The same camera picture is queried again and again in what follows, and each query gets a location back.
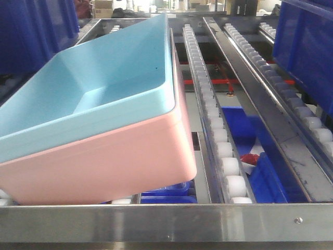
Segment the metal rail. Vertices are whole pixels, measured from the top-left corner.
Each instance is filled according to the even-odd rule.
[[[278,175],[285,177],[282,181],[285,186],[289,185],[286,189],[287,195],[292,197],[297,194],[299,202],[333,201],[332,182],[314,159],[299,133],[295,132],[290,119],[286,118],[288,113],[281,111],[284,108],[283,104],[269,94],[270,90],[263,85],[262,78],[239,50],[237,51],[233,40],[220,29],[214,19],[203,20],[208,33],[228,60],[255,107],[256,114],[249,115],[257,117],[257,128],[261,127],[261,131],[267,130],[269,133],[259,139]],[[267,137],[271,137],[273,143],[265,141]]]
[[[221,110],[221,105],[219,104],[219,100],[216,97],[214,87],[211,83],[211,79],[209,77],[206,65],[203,61],[199,45],[194,37],[193,29],[190,28],[190,26],[184,28],[184,41],[191,69],[191,74],[194,82],[197,104],[201,117],[201,124],[205,135],[205,142],[207,144],[207,150],[210,158],[210,163],[211,163],[210,171],[213,171],[213,178],[211,180],[211,183],[214,183],[215,185],[212,185],[211,187],[215,190],[215,192],[216,191],[218,192],[217,193],[218,197],[215,197],[215,200],[213,200],[213,202],[230,203],[231,196],[229,193],[231,187],[227,187],[226,185],[226,176],[223,171],[223,166],[221,166],[221,163],[219,162],[220,159],[218,157],[218,152],[216,151],[215,147],[217,141],[215,141],[216,138],[214,136],[213,129],[210,128],[210,123],[209,123],[210,117],[208,116],[208,111],[207,110],[206,112],[204,111],[204,102],[212,101],[213,103],[215,103],[215,108],[214,107],[212,108],[214,110],[216,109],[217,112],[214,115],[216,117],[221,117],[221,125],[224,123],[224,129],[228,134],[227,141],[228,143],[231,143],[233,148],[233,155],[237,159],[238,164],[240,166],[241,166],[241,161],[239,159],[236,145],[231,136],[230,129],[228,127],[228,124],[226,123],[226,119]],[[247,197],[249,197],[252,200],[252,202],[255,203],[254,194],[252,192],[250,183],[242,167],[240,167],[239,175],[244,178]]]

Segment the blue plastic crate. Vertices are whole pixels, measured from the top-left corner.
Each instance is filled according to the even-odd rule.
[[[37,71],[78,37],[73,1],[0,2],[0,74]]]
[[[159,15],[54,56],[0,107],[0,163],[174,106],[168,18]]]
[[[249,181],[258,203],[287,203],[286,192],[265,153],[261,153]]]
[[[180,204],[198,203],[192,196],[142,196],[142,204]]]
[[[273,56],[333,115],[333,1],[283,0]]]
[[[163,196],[178,196],[178,195],[187,195],[188,189],[190,187],[189,182],[182,182],[176,185],[165,186],[159,189],[150,190],[143,192],[142,196],[154,196],[154,195],[163,195]]]
[[[257,138],[254,128],[242,107],[222,107],[225,119],[233,135],[238,153],[248,154]]]

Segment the plastic tray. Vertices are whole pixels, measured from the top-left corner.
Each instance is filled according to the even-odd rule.
[[[333,115],[333,1],[283,0],[273,56]]]
[[[265,153],[261,153],[249,181],[258,203],[287,203],[286,192]]]
[[[0,163],[175,106],[166,15],[58,53],[0,107]]]
[[[179,184],[161,187],[159,189],[150,190],[147,192],[143,192],[142,196],[154,196],[154,195],[187,195],[189,189],[189,182],[182,182]]]
[[[179,203],[198,203],[191,196],[142,196],[142,204],[179,204]]]
[[[0,189],[21,205],[99,204],[192,180],[183,79],[180,71],[173,77],[170,112],[2,163]]]
[[[1,1],[0,16],[0,74],[37,71],[78,37],[73,1]]]

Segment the white plastic roller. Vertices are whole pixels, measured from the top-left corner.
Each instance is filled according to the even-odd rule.
[[[227,176],[226,181],[231,198],[246,196],[246,185],[242,176]]]
[[[324,146],[331,156],[333,156],[333,142],[325,142]]]
[[[216,142],[227,142],[228,133],[225,129],[213,129],[214,141]]]
[[[322,121],[315,116],[304,117],[303,121],[305,122],[305,124],[309,129],[319,129],[322,127]]]
[[[252,204],[252,200],[248,197],[233,197],[231,202],[234,204]]]
[[[11,199],[11,196],[2,189],[0,189],[0,199]]]
[[[114,205],[130,204],[131,202],[132,202],[131,199],[115,199],[111,202],[111,204],[114,204]]]
[[[333,134],[329,129],[321,128],[314,129],[314,135],[319,139],[320,142],[331,142],[333,141]]]
[[[222,169],[225,176],[239,175],[239,162],[234,157],[225,157],[221,159]]]
[[[216,147],[220,158],[233,157],[233,147],[230,142],[217,142]]]
[[[11,203],[11,200],[8,199],[0,199],[0,207],[1,206],[9,206]]]
[[[288,102],[293,108],[302,107],[305,105],[302,99],[299,97],[290,98]]]
[[[305,118],[305,117],[310,117],[310,116],[314,116],[314,114],[312,113],[312,111],[310,110],[309,107],[297,107],[295,109],[296,114],[300,117],[300,118]]]
[[[206,106],[207,114],[209,117],[219,117],[220,116],[220,111],[219,108],[217,107],[212,107],[212,106]]]
[[[224,124],[223,124],[222,118],[221,117],[211,117],[211,119],[210,119],[210,127],[211,127],[212,130],[224,128]]]

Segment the conveyor belt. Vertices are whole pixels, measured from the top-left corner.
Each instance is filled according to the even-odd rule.
[[[322,167],[328,173],[331,170],[328,166],[325,167],[325,162],[318,163],[318,160],[321,157],[324,158],[326,154],[321,156],[316,150],[310,151],[311,144],[304,142],[306,138],[301,136],[299,131],[299,128],[303,126],[292,123],[294,119],[291,119],[290,116],[295,116],[295,114],[290,114],[288,106],[273,93],[274,88],[267,80],[268,77],[276,77],[271,75],[274,72],[267,69],[267,63],[259,58],[258,61],[262,63],[257,61],[256,66],[261,67],[267,73],[263,76],[262,72],[256,70],[241,52],[242,49],[251,49],[251,45],[247,41],[239,42],[239,45],[242,46],[240,49],[236,45],[237,40],[227,36],[212,18],[203,19],[211,37],[230,63],[251,103],[259,113],[264,127],[274,140],[274,145],[263,143],[263,147],[272,160],[278,175],[283,177],[281,181],[285,185],[294,183],[293,187],[286,192],[289,193],[289,196],[298,194],[299,202],[302,200],[308,202],[333,201],[333,185]]]
[[[190,25],[184,28],[184,40],[194,80],[200,117],[212,167],[215,168],[217,186],[221,188],[220,202],[255,202],[249,181],[241,162],[230,129],[216,98],[199,45]]]

